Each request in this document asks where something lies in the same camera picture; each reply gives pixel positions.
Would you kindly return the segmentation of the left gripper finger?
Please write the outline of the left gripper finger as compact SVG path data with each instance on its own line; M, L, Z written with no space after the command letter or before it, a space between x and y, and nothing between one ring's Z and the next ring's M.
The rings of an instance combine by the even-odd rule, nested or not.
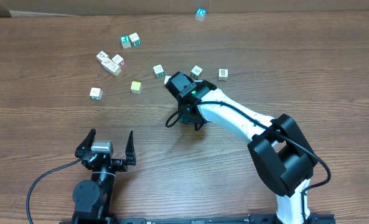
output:
M82 158L87 151L91 149L91 146L95 140L96 129L91 129L87 137L79 144L75 150L75 157Z
M134 150L133 131L131 131L129 134L129 138L128 138L126 150L125 150L125 155L126 155L126 164L129 166L135 166L136 165L136 153Z

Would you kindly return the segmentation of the green number four block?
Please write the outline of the green number four block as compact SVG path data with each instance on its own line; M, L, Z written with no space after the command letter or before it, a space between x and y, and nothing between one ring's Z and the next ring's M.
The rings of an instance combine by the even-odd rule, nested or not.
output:
M200 68L199 66L195 65L194 68L191 70L190 76L194 79L194 80L198 80L199 76L202 72L202 68Z

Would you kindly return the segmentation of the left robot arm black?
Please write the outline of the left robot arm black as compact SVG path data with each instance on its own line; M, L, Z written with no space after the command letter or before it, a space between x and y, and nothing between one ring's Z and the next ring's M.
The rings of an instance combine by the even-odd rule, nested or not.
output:
M75 150L75 156L91 171L91 179L79 182L73 190L72 223L118 223L111 213L116 173L136 165L133 132L129 134L124 159L114 159L112 142L95 141L95 135L96 130L91 129Z

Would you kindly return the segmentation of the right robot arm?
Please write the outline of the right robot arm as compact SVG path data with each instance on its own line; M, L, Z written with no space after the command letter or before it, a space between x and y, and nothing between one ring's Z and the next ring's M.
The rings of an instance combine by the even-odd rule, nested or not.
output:
M260 179L276 194L279 223L310 223L307 191L317 159L290 116L257 113L213 83L192 80L181 72L171 76L165 87L178 102L178 122L193 124L195 130L215 123L246 143Z

